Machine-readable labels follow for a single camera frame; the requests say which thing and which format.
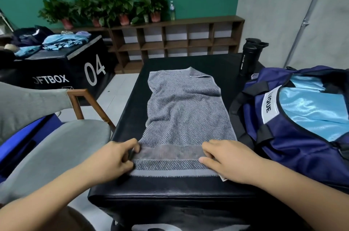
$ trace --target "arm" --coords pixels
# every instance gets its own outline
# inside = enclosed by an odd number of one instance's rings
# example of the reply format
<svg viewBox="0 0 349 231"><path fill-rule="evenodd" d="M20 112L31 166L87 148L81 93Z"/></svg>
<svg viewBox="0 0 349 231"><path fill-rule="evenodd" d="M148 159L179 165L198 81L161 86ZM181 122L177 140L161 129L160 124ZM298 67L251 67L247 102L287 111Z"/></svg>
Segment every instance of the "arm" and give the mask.
<svg viewBox="0 0 349 231"><path fill-rule="evenodd" d="M229 180L265 190L316 231L349 230L349 195L261 158L237 141L210 140L202 148L207 157L201 163Z"/></svg>
<svg viewBox="0 0 349 231"><path fill-rule="evenodd" d="M25 198L0 210L0 230L37 230L90 187L113 180L133 168L127 151L140 145L136 139L124 143L109 142L80 165L64 172Z"/></svg>

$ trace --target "hand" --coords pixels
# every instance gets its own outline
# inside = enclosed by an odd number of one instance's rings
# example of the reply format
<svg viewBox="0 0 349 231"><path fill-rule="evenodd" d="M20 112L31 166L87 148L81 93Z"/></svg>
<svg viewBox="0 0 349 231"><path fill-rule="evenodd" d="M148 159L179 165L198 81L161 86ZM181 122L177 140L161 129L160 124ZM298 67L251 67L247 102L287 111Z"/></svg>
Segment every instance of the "hand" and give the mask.
<svg viewBox="0 0 349 231"><path fill-rule="evenodd" d="M110 141L76 168L88 177L91 186L114 180L133 169L128 150L138 153L141 146L133 138L124 143Z"/></svg>
<svg viewBox="0 0 349 231"><path fill-rule="evenodd" d="M212 139L203 142L202 148L206 157L199 158L200 163L238 183L256 185L268 162L238 141Z"/></svg>

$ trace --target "red plant pot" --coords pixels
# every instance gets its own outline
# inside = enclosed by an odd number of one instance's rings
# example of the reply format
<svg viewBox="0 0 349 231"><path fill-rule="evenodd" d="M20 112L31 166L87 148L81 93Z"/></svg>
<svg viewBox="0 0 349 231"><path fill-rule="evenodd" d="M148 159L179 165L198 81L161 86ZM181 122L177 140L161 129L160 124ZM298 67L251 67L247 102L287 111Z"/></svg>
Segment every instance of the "red plant pot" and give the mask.
<svg viewBox="0 0 349 231"><path fill-rule="evenodd" d="M102 27L101 24L99 23L99 19L98 18L93 18L92 19L92 24L94 27Z"/></svg>
<svg viewBox="0 0 349 231"><path fill-rule="evenodd" d="M153 23L158 23L161 20L160 12L153 12L151 13L151 21Z"/></svg>
<svg viewBox="0 0 349 231"><path fill-rule="evenodd" d="M66 30L71 30L71 29L74 28L72 22L69 21L68 18L63 18L63 19L61 20L61 22L63 23L63 27L64 27L64 29L66 29Z"/></svg>
<svg viewBox="0 0 349 231"><path fill-rule="evenodd" d="M122 26L130 24L129 16L127 14L119 14L119 20Z"/></svg>

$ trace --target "gray chair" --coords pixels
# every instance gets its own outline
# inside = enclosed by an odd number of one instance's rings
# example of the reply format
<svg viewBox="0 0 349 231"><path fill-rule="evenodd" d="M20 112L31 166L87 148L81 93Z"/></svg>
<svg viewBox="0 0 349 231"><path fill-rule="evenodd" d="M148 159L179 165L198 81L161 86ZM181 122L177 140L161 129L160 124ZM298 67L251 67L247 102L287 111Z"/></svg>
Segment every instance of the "gray chair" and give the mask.
<svg viewBox="0 0 349 231"><path fill-rule="evenodd" d="M84 120L77 96L84 96L104 121ZM78 120L48 135L0 185L0 203L34 192L105 145L115 126L86 89L32 90L0 82L0 145L33 121L73 108Z"/></svg>

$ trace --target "forearm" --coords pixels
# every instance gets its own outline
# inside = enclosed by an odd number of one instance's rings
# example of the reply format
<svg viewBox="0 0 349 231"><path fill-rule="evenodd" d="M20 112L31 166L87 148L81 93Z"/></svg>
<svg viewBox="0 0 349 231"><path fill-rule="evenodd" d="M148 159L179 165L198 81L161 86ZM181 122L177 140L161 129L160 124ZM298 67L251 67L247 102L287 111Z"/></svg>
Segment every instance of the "forearm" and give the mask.
<svg viewBox="0 0 349 231"><path fill-rule="evenodd" d="M255 185L292 208L316 231L349 230L349 195L266 161Z"/></svg>
<svg viewBox="0 0 349 231"><path fill-rule="evenodd" d="M37 230L90 187L89 180L78 167L68 170L27 197L3 207L0 210L0 230Z"/></svg>

